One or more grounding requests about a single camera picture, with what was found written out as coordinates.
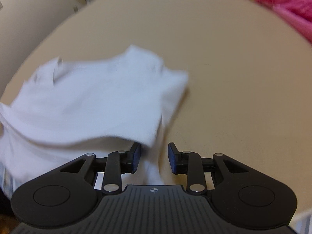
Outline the white small garment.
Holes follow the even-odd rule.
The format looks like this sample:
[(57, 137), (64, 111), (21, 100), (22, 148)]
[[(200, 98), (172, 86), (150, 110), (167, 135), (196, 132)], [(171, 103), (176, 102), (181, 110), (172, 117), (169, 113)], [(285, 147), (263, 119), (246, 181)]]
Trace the white small garment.
[(1, 104), (1, 189), (22, 184), (86, 153), (106, 157), (143, 146), (136, 174), (125, 184), (161, 185), (164, 132), (188, 84), (155, 53), (132, 45), (98, 61), (38, 67), (9, 105)]

